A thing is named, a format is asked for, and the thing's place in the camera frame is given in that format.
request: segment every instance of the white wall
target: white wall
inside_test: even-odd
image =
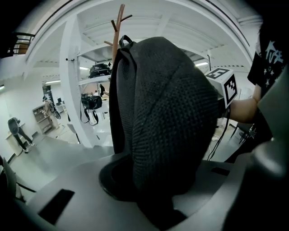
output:
[[[8,79],[4,81],[5,89],[0,92],[0,155],[9,159],[14,151],[5,140],[9,133],[7,121],[17,117],[25,123],[28,136],[38,131],[32,109],[43,104],[42,81],[38,76],[28,76]]]
[[[26,70],[25,55],[0,59],[0,79],[20,77]]]
[[[58,98],[61,98],[62,101],[65,101],[62,94],[61,83],[51,84],[51,92],[54,103],[58,103]]]

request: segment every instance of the ceiling light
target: ceiling light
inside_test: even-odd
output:
[[[60,80],[46,82],[45,84],[50,84],[50,83],[60,83]]]
[[[207,65],[208,63],[199,63],[199,64],[196,64],[196,67],[198,67],[198,66],[202,66],[202,65]]]

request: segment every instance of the white floor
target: white floor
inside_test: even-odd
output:
[[[62,112],[61,119],[57,120],[59,128],[51,130],[46,135],[51,138],[55,138],[62,141],[67,141],[69,143],[78,143],[76,135],[67,126],[68,117],[66,112]]]
[[[94,148],[85,148],[82,144],[78,144],[76,135],[70,131],[67,123],[67,114],[62,113],[59,129],[53,130],[47,135],[38,135],[34,140],[36,146],[31,147],[28,154],[23,153],[12,160],[11,167],[16,172],[20,183],[39,190],[71,167],[114,153],[112,137],[109,133],[109,118],[94,126],[94,134],[100,140],[100,146]],[[223,130],[223,128],[217,129],[215,135],[220,137]],[[212,161],[224,162],[241,146],[239,144],[240,131],[237,130],[235,135],[230,138],[233,131],[234,128],[228,126]],[[211,142],[211,150],[216,143],[217,141]],[[204,155],[204,160],[207,160],[210,149]],[[33,193],[26,190],[23,190],[23,194],[27,200],[33,196]]]

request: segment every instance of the white ceiling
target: white ceiling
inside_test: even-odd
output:
[[[236,19],[256,14],[240,0],[217,2],[225,6]],[[81,12],[78,17],[84,25],[83,37],[86,43],[97,46],[102,45],[104,41],[112,42],[114,31],[110,21],[116,20],[121,3],[126,4],[123,15],[132,14],[133,17],[121,24],[120,37],[126,34],[132,40],[142,40],[163,36],[187,50],[188,56],[195,55],[192,60],[200,59],[200,55],[206,57],[207,50],[211,50],[221,55],[218,60],[213,60],[215,65],[242,66],[246,62],[232,38],[214,22],[196,11],[167,0],[114,0]],[[33,72],[39,74],[43,81],[60,78],[58,66],[63,30],[64,26],[61,26],[47,39],[46,47],[42,49],[33,69]],[[110,60],[111,47],[105,46],[88,55],[94,57],[97,62]],[[80,66],[83,67],[89,68],[94,64],[88,59],[79,58],[79,60]]]

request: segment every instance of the backpack strap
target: backpack strap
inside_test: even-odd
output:
[[[121,48],[123,48],[125,46],[124,44],[124,40],[128,41],[128,43],[132,43],[133,41],[127,36],[127,35],[124,35],[121,37],[120,41],[119,41],[119,45],[121,46]]]
[[[109,115],[112,131],[113,150],[115,154],[121,153],[124,150],[125,144],[125,134],[121,123],[121,115],[117,99],[117,67],[119,61],[122,58],[123,55],[120,50],[118,50],[113,63],[112,75],[109,86]]]

